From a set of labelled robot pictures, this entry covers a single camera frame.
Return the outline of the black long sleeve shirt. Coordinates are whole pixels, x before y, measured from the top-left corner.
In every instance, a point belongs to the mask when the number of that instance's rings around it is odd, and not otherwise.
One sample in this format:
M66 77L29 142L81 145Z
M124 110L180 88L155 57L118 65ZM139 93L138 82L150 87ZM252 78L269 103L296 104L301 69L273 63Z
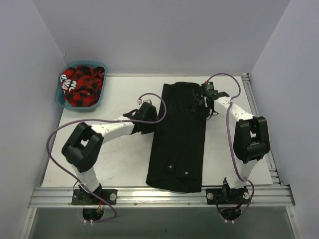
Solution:
M200 192L206 120L191 112L199 84L164 84L159 117L154 132L146 183L154 188Z

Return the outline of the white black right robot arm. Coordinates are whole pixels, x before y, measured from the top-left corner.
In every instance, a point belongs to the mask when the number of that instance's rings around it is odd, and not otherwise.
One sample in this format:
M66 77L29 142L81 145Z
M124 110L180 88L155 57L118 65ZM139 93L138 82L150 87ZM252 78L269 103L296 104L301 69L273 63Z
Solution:
M233 103L232 98L226 92L217 91L212 82L201 84L193 95L193 113L206 117L216 113L226 119L233 172L225 178L228 187L221 191L221 198L232 204L239 198L238 189L246 186L254 167L270 151L267 120Z

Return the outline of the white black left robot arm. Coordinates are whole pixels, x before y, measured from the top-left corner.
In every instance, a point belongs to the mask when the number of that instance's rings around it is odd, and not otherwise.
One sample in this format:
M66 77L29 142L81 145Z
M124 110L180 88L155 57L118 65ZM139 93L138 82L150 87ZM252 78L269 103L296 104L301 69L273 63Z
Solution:
M88 125L82 122L77 124L61 152L67 162L72 165L77 178L86 187L83 199L88 204L97 204L101 199L102 186L96 177L94 164L102 145L124 135L154 132L156 125L152 122L157 120L156 107L146 101L139 109L125 113L116 119L116 123Z

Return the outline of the red black plaid shirt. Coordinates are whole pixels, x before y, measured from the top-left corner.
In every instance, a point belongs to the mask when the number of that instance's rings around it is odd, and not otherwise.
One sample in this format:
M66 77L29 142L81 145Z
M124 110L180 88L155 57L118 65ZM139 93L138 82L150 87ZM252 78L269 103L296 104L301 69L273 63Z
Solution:
M104 67L78 65L69 67L60 75L64 99L73 107L87 108L95 105L102 92Z

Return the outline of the teal plastic basket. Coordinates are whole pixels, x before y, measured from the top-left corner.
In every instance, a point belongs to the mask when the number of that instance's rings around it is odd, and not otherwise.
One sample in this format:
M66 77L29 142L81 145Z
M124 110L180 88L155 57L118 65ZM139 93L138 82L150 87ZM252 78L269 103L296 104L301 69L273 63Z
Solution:
M89 67L104 67L105 68L105 76L104 76L104 82L103 82L103 86L102 86L102 92L100 94L100 98L98 100L98 102L91 106L91 107L87 107L87 108L81 108L81 107L73 107L71 106L65 99L64 99L64 94L62 91L62 87L60 85L60 78L59 78L59 85L57 87L56 93L55 93L55 102L58 104L58 106L70 110L70 111L75 111L75 112L92 112L94 111L100 104L101 100L102 100L102 95L103 95L103 91L104 91L104 86L106 84L106 76L107 76L107 66L99 61L89 61L89 60L77 60L77 61L73 61L71 63L69 63L66 68L64 69L64 71L69 68L69 67L77 67L78 65L86 65Z

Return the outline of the aluminium right side rail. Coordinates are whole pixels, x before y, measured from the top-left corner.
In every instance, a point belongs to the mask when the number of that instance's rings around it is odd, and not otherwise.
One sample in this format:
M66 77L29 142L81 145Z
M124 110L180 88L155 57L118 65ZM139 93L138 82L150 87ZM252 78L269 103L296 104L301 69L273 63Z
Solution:
M252 133L255 134L254 138L256 140L256 143L258 142L259 144L261 144L261 146L258 146L258 148L262 149L265 153L264 158L268 165L273 183L275 183L275 185L283 186L283 183L279 178L276 164L270 148L268 122L266 118L261 116L259 113L249 75L246 74L245 76L242 76L241 80L253 115L252 125L250 126L250 128L253 130Z

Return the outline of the aluminium rail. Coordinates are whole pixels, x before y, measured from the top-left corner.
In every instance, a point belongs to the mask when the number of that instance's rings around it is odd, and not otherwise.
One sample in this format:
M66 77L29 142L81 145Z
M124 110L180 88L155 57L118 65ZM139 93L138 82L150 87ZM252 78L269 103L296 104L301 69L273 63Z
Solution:
M268 122L266 118L261 116L259 113L249 75L246 74L245 76L242 76L241 80L253 115L252 125L250 126L250 128L253 130L252 133L255 134L254 138L256 140L256 143L258 142L259 144L261 144L261 146L258 146L258 148L262 149L265 153L264 158L268 165L273 183L275 183L275 185L283 186L283 183L279 178L276 164L270 148Z
M205 189L200 193L174 193L150 187L118 187L115 209L119 208L206 208ZM40 187L32 192L30 208L97 208L72 205L71 187ZM288 207L295 204L290 187L275 184L256 186L250 207Z

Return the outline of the aluminium front rail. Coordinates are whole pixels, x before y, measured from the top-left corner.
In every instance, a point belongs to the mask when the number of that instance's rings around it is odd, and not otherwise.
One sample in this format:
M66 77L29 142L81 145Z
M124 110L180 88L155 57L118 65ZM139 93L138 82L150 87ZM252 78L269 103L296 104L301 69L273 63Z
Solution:
M205 189L200 193L174 193L150 187L118 187L115 209L119 208L206 208ZM40 187L32 192L30 208L97 208L72 205L71 187ZM275 184L256 186L250 207L288 207L295 204L290 187Z

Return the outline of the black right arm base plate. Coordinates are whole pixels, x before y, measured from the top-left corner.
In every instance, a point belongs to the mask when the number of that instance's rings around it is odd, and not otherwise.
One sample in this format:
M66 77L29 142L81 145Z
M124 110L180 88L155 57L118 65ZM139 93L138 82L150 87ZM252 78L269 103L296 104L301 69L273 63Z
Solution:
M208 188L206 202L209 205L243 205L248 204L250 194L246 188L242 189L217 189Z

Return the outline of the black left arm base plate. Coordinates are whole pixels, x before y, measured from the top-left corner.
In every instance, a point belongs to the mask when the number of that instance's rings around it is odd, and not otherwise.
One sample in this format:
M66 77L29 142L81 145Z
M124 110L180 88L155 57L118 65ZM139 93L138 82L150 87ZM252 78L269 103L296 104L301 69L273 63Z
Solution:
M117 190L116 189L101 189L96 190L95 194L105 200L110 205L117 203ZM106 205L100 199L97 199L92 194L83 191L82 189L75 189L73 192L71 205L76 206L97 206Z

